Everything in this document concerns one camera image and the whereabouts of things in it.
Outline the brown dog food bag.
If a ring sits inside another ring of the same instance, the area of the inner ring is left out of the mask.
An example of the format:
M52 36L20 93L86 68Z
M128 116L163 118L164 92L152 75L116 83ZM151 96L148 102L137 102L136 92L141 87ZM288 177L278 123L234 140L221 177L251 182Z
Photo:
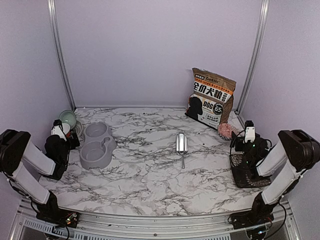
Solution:
M234 103L236 81L205 69L192 68L193 94L185 115L210 128L228 122Z

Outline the metal food scoop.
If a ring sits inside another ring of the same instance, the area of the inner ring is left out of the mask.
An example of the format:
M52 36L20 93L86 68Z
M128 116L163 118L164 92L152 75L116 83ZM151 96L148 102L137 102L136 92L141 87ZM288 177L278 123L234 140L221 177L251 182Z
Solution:
M176 153L181 156L182 169L185 168L184 156L188 153L188 139L185 134L178 133L175 140Z

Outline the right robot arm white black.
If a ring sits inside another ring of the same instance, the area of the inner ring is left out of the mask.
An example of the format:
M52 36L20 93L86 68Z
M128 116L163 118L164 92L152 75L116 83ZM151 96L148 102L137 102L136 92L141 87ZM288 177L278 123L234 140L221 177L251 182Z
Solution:
M250 210L233 213L234 229L247 228L273 219L273 210L300 178L320 161L320 143L303 130L281 130L278 142L268 147L259 135L254 140L232 135L229 155L231 172L239 188L263 188Z

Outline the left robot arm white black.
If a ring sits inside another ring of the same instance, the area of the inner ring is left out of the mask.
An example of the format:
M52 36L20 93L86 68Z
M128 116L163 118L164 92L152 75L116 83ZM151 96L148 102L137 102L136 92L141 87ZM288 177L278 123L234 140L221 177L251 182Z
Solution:
M29 132L7 129L0 135L0 171L15 191L30 199L38 219L76 228L80 214L60 208L56 195L42 186L25 166L28 163L40 175L58 181L68 168L71 146L67 136L54 134L46 139L42 152Z

